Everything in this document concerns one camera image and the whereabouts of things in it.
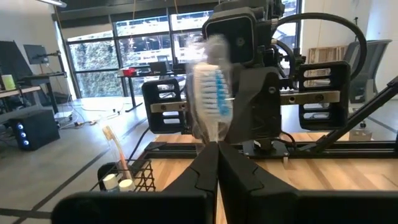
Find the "table leg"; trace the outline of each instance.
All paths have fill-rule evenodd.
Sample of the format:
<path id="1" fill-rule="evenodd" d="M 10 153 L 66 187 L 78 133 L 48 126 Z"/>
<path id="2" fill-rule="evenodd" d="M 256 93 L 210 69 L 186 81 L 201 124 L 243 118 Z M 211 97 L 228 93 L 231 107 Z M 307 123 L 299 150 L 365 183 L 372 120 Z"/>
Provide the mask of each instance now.
<path id="1" fill-rule="evenodd" d="M 55 100 L 54 92 L 52 91 L 51 83 L 48 82 L 45 84 L 47 86 L 47 90 L 49 91 L 49 96 L 51 100 L 52 109 L 54 110 L 54 114 L 58 113 L 57 101 Z"/>
<path id="2" fill-rule="evenodd" d="M 131 95 L 132 108 L 129 110 L 126 110 L 126 112 L 130 112 L 130 111 L 136 109 L 137 106 L 142 104 L 142 103 L 140 103 L 137 105 L 136 96 L 134 96 L 134 86 L 132 85 L 132 78 L 128 77 L 128 80 L 129 80 L 129 89 L 130 89 L 130 95 Z"/>
<path id="3" fill-rule="evenodd" d="M 129 94 L 127 92 L 126 78 L 121 78 L 121 80 L 122 80 L 123 96 L 127 97 L 127 96 L 129 96 Z"/>

